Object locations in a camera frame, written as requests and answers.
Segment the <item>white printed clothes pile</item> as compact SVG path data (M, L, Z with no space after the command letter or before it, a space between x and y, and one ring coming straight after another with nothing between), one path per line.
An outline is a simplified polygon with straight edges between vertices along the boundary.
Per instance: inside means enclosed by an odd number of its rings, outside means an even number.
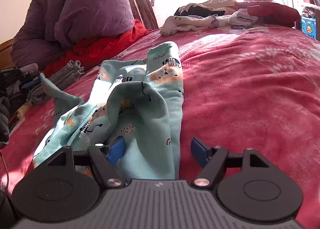
M199 31L225 26L249 27L255 24L259 18L248 13L248 9L239 9L230 15L224 16L170 16L160 29L160 34L171 36L178 32Z

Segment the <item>red quilt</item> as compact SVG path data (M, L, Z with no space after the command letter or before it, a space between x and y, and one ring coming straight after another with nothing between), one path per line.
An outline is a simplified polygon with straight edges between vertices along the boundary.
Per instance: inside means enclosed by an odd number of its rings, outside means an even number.
M85 70L89 70L102 61L112 59L134 42L146 36L151 31L139 21L135 20L133 28L114 37L93 37L84 39L68 49L60 58L48 64L44 69L46 77L60 71L69 61L79 60Z

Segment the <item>teal printed kids garment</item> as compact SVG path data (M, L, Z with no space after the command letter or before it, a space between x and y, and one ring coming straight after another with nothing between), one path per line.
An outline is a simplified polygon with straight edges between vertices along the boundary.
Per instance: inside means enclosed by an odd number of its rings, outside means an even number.
M54 101L54 129L36 151L34 166L63 146L86 150L122 136L125 152L117 168L125 178L178 177L184 89L176 43L151 48L146 59L103 61L87 101L44 76L41 83Z

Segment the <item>blue duck box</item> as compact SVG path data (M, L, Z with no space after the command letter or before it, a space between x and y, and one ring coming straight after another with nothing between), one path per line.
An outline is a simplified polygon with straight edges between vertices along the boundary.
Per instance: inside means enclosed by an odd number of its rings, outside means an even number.
M317 26L316 26L316 18L314 17L304 17L304 16L301 16L300 18L300 27L301 27L301 30L302 32L313 38L313 39L316 39L317 37L317 34L316 34L316 29L317 29Z

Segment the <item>black garment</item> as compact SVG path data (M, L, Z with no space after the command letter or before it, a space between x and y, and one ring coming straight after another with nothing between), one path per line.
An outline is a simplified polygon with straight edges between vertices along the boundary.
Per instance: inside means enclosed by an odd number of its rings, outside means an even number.
M210 4L188 4L183 7L179 7L174 16L223 16L226 14L226 9L224 7L211 6Z

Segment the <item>red pillow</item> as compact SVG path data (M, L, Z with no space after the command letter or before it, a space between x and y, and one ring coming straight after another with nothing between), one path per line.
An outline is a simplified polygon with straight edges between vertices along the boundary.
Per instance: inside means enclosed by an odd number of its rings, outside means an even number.
M294 27L295 22L300 20L296 9L271 1L236 1L235 6L246 9L250 16L258 17L264 24Z

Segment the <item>purple duvet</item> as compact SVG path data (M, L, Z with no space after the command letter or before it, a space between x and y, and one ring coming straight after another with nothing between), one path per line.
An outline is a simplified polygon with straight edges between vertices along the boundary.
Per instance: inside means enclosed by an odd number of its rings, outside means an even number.
M32 0L10 57L19 68L44 69L77 42L122 35L134 24L129 0Z

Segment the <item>pink floral fleece blanket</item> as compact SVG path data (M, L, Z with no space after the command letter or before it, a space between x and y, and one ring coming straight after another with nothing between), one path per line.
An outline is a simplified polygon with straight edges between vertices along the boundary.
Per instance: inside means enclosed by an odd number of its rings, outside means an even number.
M63 146L33 165L54 129L50 97L17 125L1 154L1 226L9 228L319 228L319 42L274 25L152 31L112 59L178 46L183 104L178 177L105 188L86 150ZM89 99L103 61L63 90ZM191 140L229 152L213 189Z

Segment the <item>folded grey cloth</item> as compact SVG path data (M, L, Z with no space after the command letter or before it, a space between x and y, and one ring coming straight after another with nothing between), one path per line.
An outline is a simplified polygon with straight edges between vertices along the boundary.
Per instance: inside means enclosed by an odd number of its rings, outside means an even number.
M75 83L83 74L85 69L80 61L69 61L61 70L49 77L49 80L60 90L65 90ZM45 93L42 84L33 87L28 94L29 105L39 105L46 102L50 97Z

